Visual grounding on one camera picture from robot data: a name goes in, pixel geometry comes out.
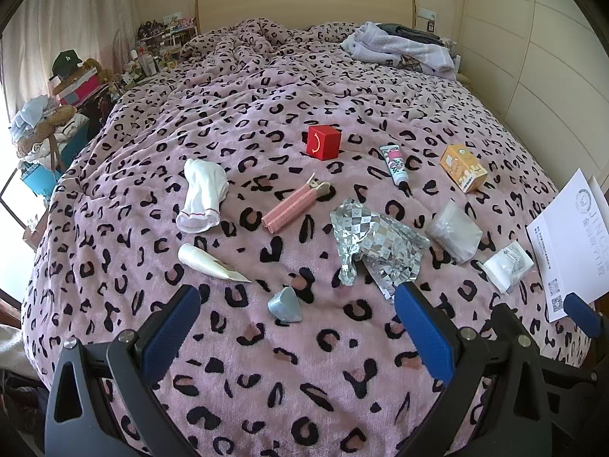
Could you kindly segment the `silver heart shaped object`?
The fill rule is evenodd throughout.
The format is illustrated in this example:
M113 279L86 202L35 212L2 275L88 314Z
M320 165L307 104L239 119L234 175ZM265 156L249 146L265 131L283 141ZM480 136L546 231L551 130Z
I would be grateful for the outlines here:
M273 317L282 323L292 324L303 320L303 312L292 287L284 287L274 294L268 300L267 309Z

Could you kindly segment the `pile of folded clothes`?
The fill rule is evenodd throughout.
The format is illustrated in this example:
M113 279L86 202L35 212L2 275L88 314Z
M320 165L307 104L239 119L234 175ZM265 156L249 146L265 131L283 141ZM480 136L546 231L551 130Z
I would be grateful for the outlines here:
M401 24L366 22L341 48L354 60L456 79L456 67L439 36Z

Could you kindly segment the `red cube box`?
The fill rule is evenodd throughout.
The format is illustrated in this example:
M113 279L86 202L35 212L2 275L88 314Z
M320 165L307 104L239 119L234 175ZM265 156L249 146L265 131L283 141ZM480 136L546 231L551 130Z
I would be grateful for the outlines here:
M311 126L306 140L306 154L320 160L333 160L339 156L342 133L329 125Z

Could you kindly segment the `white curtain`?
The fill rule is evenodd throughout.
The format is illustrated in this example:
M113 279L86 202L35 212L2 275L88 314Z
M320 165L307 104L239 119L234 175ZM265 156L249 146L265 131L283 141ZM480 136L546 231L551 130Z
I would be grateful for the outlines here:
M54 61L64 51L121 70L133 33L133 0L24 0L1 37L1 104L7 116L48 91Z

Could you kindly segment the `silver foil bag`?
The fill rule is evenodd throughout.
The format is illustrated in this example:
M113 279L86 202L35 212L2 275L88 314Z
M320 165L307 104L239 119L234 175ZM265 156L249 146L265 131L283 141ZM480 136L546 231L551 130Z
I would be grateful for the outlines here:
M427 237L354 199L344 200L329 218L344 286L354 284L358 262L388 301L394 300L399 285L417 280L423 252L430 246Z

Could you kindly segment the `white cream tube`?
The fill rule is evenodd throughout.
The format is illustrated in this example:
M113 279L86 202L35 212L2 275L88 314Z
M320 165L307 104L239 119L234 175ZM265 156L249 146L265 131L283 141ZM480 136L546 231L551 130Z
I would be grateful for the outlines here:
M199 249L197 246L192 246L191 244L185 243L180 246L179 251L177 252L177 258L179 258L181 264L199 271L204 275L211 276L212 278L238 283L250 282L249 278L246 278L240 272L229 267L209 253L206 253L206 251Z

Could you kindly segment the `cluttered shelf with bottles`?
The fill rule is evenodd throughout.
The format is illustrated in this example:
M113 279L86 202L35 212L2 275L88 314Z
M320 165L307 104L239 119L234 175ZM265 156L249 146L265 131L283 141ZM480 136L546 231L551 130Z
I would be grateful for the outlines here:
M183 18L181 13L166 16L162 22L142 22L123 68L123 84L131 87L176 67L182 47L197 34L196 18Z

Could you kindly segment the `wooden headboard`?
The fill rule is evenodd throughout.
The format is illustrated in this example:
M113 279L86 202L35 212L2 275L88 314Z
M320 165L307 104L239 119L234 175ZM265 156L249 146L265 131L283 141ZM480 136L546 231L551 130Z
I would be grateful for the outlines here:
M291 29L325 22L416 25L416 0L195 0L200 33L266 18Z

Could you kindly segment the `white packet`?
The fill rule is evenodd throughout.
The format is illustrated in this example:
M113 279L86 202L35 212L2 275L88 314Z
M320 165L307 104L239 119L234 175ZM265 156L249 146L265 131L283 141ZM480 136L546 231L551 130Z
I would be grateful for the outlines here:
M502 294L509 293L534 266L534 261L517 240L511 241L482 263L489 281Z

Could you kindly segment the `pink leopard print blanket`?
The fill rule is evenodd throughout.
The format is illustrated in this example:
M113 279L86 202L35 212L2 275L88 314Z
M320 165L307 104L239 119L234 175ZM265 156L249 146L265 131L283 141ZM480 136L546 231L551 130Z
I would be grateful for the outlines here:
M289 30L258 19L195 37L184 62L127 92L61 177L22 310L25 351L41 381L62 343L108 342L137 329L181 285L201 310L154 392L203 456L392 456L441 385L365 270L339 279L329 214L346 199L419 230L452 199L482 230L476 257L456 265L423 253L417 284L458 325L485 330L507 302L541 353L571 365L590 343L570 321L550 322L537 271L507 295L482 263L555 196L535 158L456 81L353 61L350 24ZM339 156L306 154L311 126L342 133ZM409 182L397 187L380 147L395 144ZM441 166L463 144L486 168L464 193ZM177 228L188 159L219 164L228 193L220 224ZM332 185L276 234L262 218L311 175ZM177 258L191 244L249 283L204 275ZM295 290L299 323L268 300Z

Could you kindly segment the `white tissue pack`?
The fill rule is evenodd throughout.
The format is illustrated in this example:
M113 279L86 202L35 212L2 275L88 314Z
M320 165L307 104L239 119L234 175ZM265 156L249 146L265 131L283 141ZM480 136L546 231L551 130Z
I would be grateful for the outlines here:
M482 230L452 199L434 216L425 233L457 263L471 260L482 238Z

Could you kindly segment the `white sock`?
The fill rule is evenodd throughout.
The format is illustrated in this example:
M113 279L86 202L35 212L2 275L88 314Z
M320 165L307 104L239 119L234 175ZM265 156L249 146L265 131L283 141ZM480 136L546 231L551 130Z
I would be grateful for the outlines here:
M177 228L197 234L220 224L220 204L228 193L225 170L217 163L188 159L184 174L188 182L185 203L177 215Z

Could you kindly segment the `floral hand cream tube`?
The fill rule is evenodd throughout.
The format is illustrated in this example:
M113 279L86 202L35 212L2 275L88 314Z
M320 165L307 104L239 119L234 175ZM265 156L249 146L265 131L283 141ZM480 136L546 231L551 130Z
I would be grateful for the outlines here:
M388 171L393 183L399 187L401 184L409 182L409 175L406 169L405 159L402 151L395 144L386 144L380 147Z

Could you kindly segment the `pink handled nail clipper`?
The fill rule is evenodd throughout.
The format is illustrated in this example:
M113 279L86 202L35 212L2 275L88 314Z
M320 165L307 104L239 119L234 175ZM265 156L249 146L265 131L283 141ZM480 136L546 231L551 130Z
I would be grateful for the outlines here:
M262 224L276 234L312 206L319 197L326 196L332 185L320 182L313 174L306 183L277 204L262 218Z

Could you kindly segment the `yellow butter bear box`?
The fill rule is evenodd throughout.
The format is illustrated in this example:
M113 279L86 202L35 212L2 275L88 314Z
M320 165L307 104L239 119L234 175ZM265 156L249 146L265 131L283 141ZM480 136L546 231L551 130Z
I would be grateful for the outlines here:
M486 181L486 168L463 144L448 145L440 164L466 194L478 190Z

